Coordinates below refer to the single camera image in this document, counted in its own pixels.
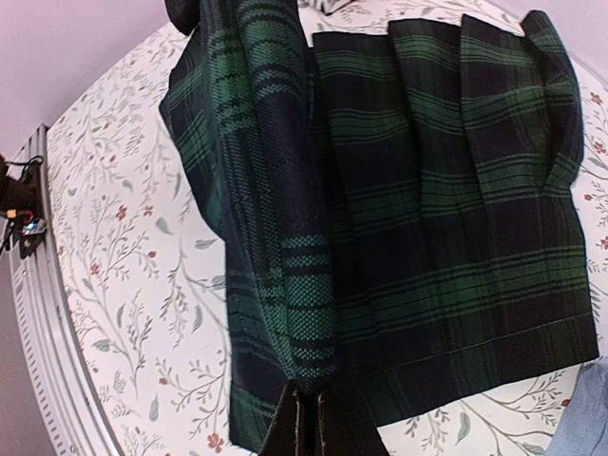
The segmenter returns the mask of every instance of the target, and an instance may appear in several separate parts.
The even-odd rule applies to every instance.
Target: plaid stripe
[[[199,7],[161,114],[226,242],[236,445],[260,451],[289,379],[331,382],[377,448],[371,417],[597,356],[579,90],[543,13],[306,49],[295,1]]]

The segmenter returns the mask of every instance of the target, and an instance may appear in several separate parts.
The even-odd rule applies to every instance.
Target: folded fabric
[[[582,368],[545,456],[608,454],[608,361]]]
[[[199,13],[161,114],[226,244],[235,445],[386,454],[376,426],[598,355],[545,14],[307,48],[295,0]]]

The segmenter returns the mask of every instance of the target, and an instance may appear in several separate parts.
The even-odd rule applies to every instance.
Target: plaid fabric
[[[307,49],[295,0],[199,7],[161,114],[226,242],[234,444],[260,451],[288,380],[380,454],[374,423],[598,355],[579,90],[546,15]]]

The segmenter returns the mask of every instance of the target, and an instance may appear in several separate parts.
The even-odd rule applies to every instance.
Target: tartan scarf
[[[597,356],[546,15],[308,49],[295,0],[198,5],[161,114],[226,244],[235,445],[387,454],[376,426]]]

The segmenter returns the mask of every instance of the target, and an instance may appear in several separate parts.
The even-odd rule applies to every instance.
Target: green plaid cloth
[[[381,454],[375,426],[598,355],[580,95],[545,14],[312,49],[295,0],[199,14],[161,114],[226,242],[235,445],[262,449],[289,380]]]

